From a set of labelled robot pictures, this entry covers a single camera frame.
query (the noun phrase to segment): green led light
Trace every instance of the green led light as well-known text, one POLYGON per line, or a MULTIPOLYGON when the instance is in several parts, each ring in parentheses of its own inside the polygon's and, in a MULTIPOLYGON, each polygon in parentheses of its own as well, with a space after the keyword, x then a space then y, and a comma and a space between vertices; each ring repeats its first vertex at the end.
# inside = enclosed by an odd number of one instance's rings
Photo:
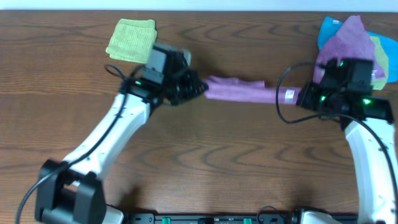
POLYGON ((170 224, 172 222, 171 218, 162 218, 162 224, 170 224))
POLYGON ((363 101, 363 103, 364 103, 365 105, 368 105, 368 104, 372 103, 372 101, 369 100, 369 99, 363 99, 362 101, 363 101))
POLYGON ((251 218, 244 218, 243 219, 243 224, 251 224, 251 223, 252 223, 251 218))

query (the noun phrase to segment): green connector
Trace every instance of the green connector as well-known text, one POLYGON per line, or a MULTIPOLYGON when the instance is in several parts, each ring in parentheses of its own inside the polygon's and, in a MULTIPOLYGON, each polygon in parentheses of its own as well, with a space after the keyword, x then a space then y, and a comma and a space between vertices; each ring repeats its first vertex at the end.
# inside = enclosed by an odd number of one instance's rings
POLYGON ((251 218, 244 218, 243 224, 251 224, 251 218))
POLYGON ((163 218, 162 219, 162 224, 170 224, 172 222, 171 218, 163 218))

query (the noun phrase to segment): purple towel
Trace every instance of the purple towel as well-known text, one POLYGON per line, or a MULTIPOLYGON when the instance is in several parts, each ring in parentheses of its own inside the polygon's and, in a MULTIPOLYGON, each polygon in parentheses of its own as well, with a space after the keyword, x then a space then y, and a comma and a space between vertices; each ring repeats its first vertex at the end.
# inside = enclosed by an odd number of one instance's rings
MULTIPOLYGON (((264 81, 247 82, 237 78, 210 77, 205 96, 214 100, 251 103, 275 103, 276 89, 266 88, 264 81)), ((296 104, 301 88, 280 87, 279 103, 296 104)))
MULTIPOLYGON (((326 64, 327 61, 337 58, 340 62, 342 58, 360 58, 372 60, 374 62, 372 80, 385 78, 384 70, 376 62, 374 54, 374 44, 363 27, 359 16, 350 16, 336 35, 331 37, 322 47, 317 63, 326 64)), ((313 74, 313 81, 320 83, 323 71, 316 68, 313 74)))

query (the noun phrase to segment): robotic arm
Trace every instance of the robotic arm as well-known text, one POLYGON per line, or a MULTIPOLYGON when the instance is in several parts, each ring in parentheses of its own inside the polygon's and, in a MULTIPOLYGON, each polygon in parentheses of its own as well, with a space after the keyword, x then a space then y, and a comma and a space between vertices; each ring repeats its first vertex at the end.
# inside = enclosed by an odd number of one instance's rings
MULTIPOLYGON (((371 96, 373 63, 346 58, 340 63, 331 60, 322 67, 325 73, 321 83, 308 83, 299 94, 297 105, 319 113, 340 114, 341 129, 354 159, 358 223, 396 223, 394 118, 387 100, 371 96)), ((311 209, 297 211, 295 218, 294 223, 338 223, 311 209)))
POLYGON ((137 71, 128 79, 119 74, 123 78, 121 92, 94 131, 63 162, 48 160, 42 166, 40 179, 90 151, 85 159, 39 186, 37 221, 122 223, 123 212, 105 203, 102 181, 130 137, 146 123, 156 107, 162 103, 177 106, 208 89, 197 72, 189 69, 190 57, 186 50, 180 52, 168 45, 155 44, 141 77, 137 78, 137 71), (72 183, 78 186, 77 192, 64 187, 72 183))

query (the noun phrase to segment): folded cloth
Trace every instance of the folded cloth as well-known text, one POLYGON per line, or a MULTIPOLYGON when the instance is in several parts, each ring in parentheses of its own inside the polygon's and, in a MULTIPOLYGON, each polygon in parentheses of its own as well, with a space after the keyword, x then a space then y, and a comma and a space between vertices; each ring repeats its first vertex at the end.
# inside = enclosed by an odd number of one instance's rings
MULTIPOLYGON (((326 17, 322 23, 319 36, 318 36, 318 47, 319 50, 322 49, 324 44, 333 37, 340 27, 343 25, 342 22, 335 20, 334 18, 326 17)), ((388 79, 387 82, 395 82, 398 81, 398 42, 384 37, 379 34, 375 34, 373 32, 368 32, 371 37, 380 38, 381 46, 383 47, 387 57, 389 64, 388 71, 388 79)))
POLYGON ((389 76, 388 75, 388 72, 389 72, 388 71, 388 57, 387 57, 385 51, 383 50, 383 48, 381 47, 380 38, 371 36, 371 40, 375 46, 374 55, 376 56, 376 60, 377 60, 378 64, 383 68, 384 74, 386 75, 385 78, 373 80, 372 85, 373 85, 374 90, 382 90, 384 88, 384 86, 386 85, 387 79, 389 76))
POLYGON ((113 32, 106 53, 113 59, 146 63, 155 43, 155 21, 121 19, 113 32))
MULTIPOLYGON (((330 37, 323 45, 317 57, 317 63, 326 64, 333 58, 338 60, 343 58, 372 60, 374 62, 372 80, 386 78, 384 70, 376 62, 374 49, 375 46, 369 34, 365 31, 361 18, 350 16, 336 32, 336 35, 330 37)), ((313 81, 315 83, 321 82, 323 72, 323 69, 319 67, 314 69, 313 81)))
MULTIPOLYGON (((247 82, 238 78, 210 77, 205 80, 208 99, 251 103, 275 103, 276 89, 266 88, 264 81, 247 82)), ((279 103, 296 104, 301 88, 280 87, 279 103)))

